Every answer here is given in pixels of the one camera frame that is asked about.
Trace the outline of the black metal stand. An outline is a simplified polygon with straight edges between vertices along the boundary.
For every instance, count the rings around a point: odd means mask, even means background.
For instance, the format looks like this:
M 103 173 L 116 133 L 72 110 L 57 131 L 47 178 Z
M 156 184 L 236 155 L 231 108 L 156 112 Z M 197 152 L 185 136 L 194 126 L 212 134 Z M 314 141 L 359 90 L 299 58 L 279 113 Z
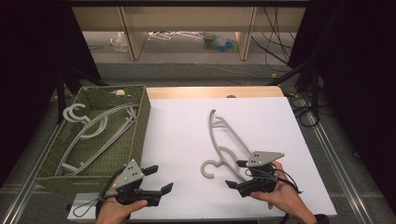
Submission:
M 80 83 L 81 79 L 88 80 L 89 82 L 97 86 L 106 86 L 106 83 L 100 78 L 100 76 L 90 75 L 72 66 L 64 66 L 60 68 L 56 80 L 56 91 L 58 99 L 58 124 L 63 121 L 63 111 L 66 108 L 64 87 L 67 87 L 72 94 L 77 94 L 78 91 L 82 88 L 82 84 Z
M 269 83 L 269 86 L 277 86 L 284 81 L 298 75 L 297 81 L 295 82 L 294 88 L 297 92 L 306 92 L 311 90 L 311 103 L 310 111 L 315 118 L 315 122 L 319 122 L 318 116 L 318 72 L 313 63 L 304 62 L 289 72 L 284 74 L 282 77 L 274 79 Z

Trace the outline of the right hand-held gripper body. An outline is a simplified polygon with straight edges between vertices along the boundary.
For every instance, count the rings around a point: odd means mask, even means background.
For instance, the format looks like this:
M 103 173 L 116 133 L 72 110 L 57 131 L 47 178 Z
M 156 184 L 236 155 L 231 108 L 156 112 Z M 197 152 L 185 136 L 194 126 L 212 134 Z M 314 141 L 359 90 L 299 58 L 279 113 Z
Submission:
M 251 192 L 272 192 L 276 187 L 276 169 L 272 161 L 284 156 L 278 152 L 255 151 L 247 160 L 247 168 L 251 179 L 239 184 L 238 192 L 242 197 L 247 197 Z

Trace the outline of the person's left hand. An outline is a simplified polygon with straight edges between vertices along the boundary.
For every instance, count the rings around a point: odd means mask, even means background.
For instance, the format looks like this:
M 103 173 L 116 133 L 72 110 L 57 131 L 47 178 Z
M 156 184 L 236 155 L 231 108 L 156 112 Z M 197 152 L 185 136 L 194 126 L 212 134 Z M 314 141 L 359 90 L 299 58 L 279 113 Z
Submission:
M 123 205 L 115 198 L 107 199 L 99 212 L 95 224 L 121 224 L 129 215 L 148 205 L 146 200 Z

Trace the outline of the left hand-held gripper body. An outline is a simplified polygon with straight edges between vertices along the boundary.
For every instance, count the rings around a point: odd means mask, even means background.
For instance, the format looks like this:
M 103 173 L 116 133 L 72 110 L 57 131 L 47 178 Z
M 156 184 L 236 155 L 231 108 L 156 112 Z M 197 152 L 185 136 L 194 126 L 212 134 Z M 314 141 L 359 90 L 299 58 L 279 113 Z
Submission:
M 118 203 L 123 205 L 131 204 L 136 201 L 146 200 L 148 206 L 158 206 L 161 195 L 159 190 L 143 190 L 144 175 L 135 159 L 132 159 L 118 176 L 115 182 L 115 198 Z

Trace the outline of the clear plastic bag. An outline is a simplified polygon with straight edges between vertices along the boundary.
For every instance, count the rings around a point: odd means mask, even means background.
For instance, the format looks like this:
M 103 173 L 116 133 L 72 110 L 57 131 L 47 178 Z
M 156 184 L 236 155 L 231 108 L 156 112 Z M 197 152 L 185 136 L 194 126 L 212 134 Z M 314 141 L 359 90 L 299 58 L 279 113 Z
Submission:
M 110 38 L 110 45 L 116 52 L 128 52 L 128 44 L 124 32 L 117 32 L 115 36 Z

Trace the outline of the green woven basket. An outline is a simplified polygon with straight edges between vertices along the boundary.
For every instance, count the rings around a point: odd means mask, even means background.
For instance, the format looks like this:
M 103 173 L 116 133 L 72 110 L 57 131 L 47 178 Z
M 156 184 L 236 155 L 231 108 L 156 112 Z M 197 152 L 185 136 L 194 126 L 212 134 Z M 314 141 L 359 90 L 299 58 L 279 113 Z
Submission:
M 124 96 L 116 96 L 124 90 Z M 35 182 L 56 193 L 101 190 L 132 159 L 141 161 L 150 112 L 142 85 L 83 87 L 55 134 Z

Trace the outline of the pile of colourful toys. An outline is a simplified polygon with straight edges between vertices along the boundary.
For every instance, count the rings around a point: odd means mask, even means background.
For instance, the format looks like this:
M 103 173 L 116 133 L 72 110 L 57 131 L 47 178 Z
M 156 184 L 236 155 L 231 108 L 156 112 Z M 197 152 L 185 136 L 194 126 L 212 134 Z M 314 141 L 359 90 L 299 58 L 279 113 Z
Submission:
M 208 49 L 215 49 L 218 52 L 225 52 L 228 50 L 235 52 L 239 51 L 238 45 L 235 41 L 222 35 L 204 33 L 203 40 L 204 46 Z

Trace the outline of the metal floor rail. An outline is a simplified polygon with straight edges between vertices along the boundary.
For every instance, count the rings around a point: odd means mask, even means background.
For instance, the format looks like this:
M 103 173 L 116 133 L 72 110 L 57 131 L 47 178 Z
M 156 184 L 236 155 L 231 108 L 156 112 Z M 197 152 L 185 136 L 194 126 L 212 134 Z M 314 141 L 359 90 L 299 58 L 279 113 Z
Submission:
M 58 132 L 58 130 L 59 130 L 59 125 L 56 125 L 53 128 L 46 145 L 44 145 L 43 148 L 40 150 L 40 154 L 36 159 L 34 167 L 32 168 L 26 181 L 23 183 L 16 197 L 9 206 L 5 216 L 0 221 L 0 224 L 18 224 L 21 215 L 23 214 L 23 211 L 27 206 L 27 204 L 29 203 L 29 200 L 31 199 L 33 192 L 35 190 L 35 186 L 36 186 L 35 174 L 38 171 L 41 162 L 44 160 L 44 157 L 50 147 L 50 143 L 53 140 L 55 134 Z
M 360 224 L 374 224 L 367 206 L 353 185 L 319 119 L 312 112 L 309 112 L 307 117 L 358 222 Z

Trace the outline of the person's right hand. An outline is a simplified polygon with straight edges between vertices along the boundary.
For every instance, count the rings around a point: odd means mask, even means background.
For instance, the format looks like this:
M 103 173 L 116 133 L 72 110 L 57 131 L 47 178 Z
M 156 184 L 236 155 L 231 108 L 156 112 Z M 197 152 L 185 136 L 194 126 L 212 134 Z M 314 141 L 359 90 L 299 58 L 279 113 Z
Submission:
M 308 209 L 297 191 L 289 184 L 278 182 L 270 193 L 255 191 L 250 194 L 254 199 L 268 203 L 268 208 L 274 206 L 296 218 L 300 224 L 317 224 L 314 214 Z

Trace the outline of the white table mat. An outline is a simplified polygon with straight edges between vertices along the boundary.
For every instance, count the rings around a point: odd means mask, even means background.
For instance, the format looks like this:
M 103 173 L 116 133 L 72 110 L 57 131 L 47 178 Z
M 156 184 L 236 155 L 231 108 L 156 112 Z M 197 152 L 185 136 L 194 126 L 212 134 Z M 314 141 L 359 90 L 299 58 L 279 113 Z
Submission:
M 235 175 L 225 165 L 205 170 L 213 179 L 202 176 L 201 164 L 218 161 L 209 134 L 209 113 L 225 118 L 251 151 L 284 154 L 284 170 L 296 181 L 305 204 L 315 214 L 335 215 L 330 196 L 308 150 L 288 100 L 284 97 L 153 99 L 141 164 L 158 165 L 156 174 L 143 180 L 143 189 L 160 189 L 173 183 L 172 191 L 158 206 L 131 215 L 137 222 L 174 222 L 254 220 L 281 217 L 278 209 L 266 203 L 241 197 L 229 189 L 226 180 Z M 247 151 L 224 128 L 214 130 L 221 146 L 231 149 L 239 160 Z

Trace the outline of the dark curtain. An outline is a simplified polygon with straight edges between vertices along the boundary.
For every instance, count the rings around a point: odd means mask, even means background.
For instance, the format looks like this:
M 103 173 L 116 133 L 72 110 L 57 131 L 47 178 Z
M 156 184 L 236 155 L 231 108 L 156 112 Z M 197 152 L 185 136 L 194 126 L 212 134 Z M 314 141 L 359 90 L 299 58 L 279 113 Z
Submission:
M 336 11 L 318 70 L 336 117 L 396 215 L 396 0 L 309 0 L 290 67 L 307 59 Z
M 67 0 L 0 0 L 0 187 L 60 75 L 68 84 L 100 77 Z

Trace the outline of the light wooden desk frame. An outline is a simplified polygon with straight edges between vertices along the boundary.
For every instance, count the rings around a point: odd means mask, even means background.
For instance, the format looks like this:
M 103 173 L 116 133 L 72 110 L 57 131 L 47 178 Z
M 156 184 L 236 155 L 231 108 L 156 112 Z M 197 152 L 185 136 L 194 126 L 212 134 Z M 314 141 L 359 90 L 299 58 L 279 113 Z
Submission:
M 254 32 L 296 33 L 303 7 L 73 7 L 79 28 L 124 32 L 127 49 L 139 59 L 148 31 L 233 32 L 241 60 L 248 58 Z

